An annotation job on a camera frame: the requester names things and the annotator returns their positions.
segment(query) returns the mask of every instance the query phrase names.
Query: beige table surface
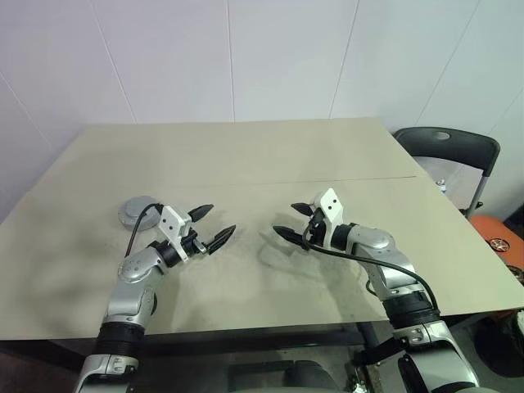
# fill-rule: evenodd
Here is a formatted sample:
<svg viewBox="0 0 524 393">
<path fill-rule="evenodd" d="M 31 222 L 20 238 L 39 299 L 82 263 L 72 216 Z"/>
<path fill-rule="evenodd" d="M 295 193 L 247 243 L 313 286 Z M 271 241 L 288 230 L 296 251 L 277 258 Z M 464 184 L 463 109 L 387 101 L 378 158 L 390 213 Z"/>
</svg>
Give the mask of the beige table surface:
<svg viewBox="0 0 524 393">
<path fill-rule="evenodd" d="M 237 225 L 220 252 L 172 269 L 148 333 L 385 319 L 361 267 L 271 229 L 302 229 L 289 204 L 328 187 L 346 222 L 393 234 L 444 314 L 524 306 L 524 289 L 376 120 L 104 126 L 0 226 L 0 338 L 97 335 L 129 239 L 116 212 L 142 194 L 214 203 L 195 225 L 203 238 Z M 154 237 L 140 234 L 135 250 Z"/>
</svg>

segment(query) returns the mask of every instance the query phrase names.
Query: black chair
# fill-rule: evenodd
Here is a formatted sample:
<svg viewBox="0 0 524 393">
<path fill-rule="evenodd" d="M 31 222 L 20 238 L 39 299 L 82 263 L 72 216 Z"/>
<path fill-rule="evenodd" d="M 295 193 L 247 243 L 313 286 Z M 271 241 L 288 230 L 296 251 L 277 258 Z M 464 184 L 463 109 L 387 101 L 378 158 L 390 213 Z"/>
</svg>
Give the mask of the black chair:
<svg viewBox="0 0 524 393">
<path fill-rule="evenodd" d="M 497 141 L 477 133 L 441 127 L 399 129 L 394 137 L 413 157 L 441 158 L 481 169 L 482 178 L 472 203 L 465 211 L 461 211 L 469 219 L 473 211 L 482 206 L 479 199 L 500 151 Z"/>
</svg>

